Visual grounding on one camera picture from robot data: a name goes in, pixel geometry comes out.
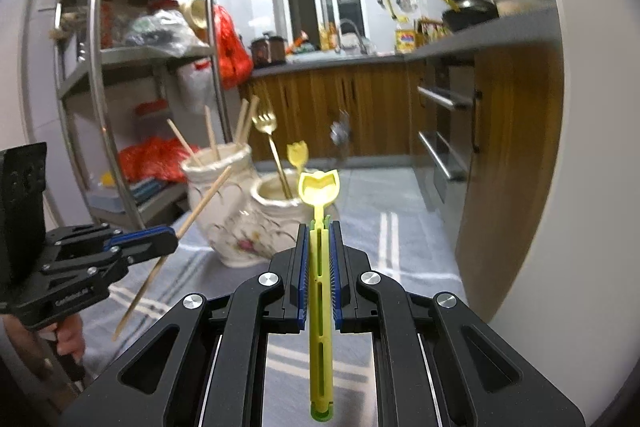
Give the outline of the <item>person's left hand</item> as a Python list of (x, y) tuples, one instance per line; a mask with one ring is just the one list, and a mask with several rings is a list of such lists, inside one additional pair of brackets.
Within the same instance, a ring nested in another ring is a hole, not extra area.
[(2, 324), (9, 342), (16, 351), (18, 357), (33, 369), (41, 365), (44, 354), (41, 340), (55, 335), (56, 352), (61, 357), (71, 355), (76, 363), (84, 356), (86, 342), (82, 331), (82, 318), (79, 314), (66, 317), (60, 324), (51, 324), (39, 332), (25, 329), (25, 326), (13, 315), (2, 315)]

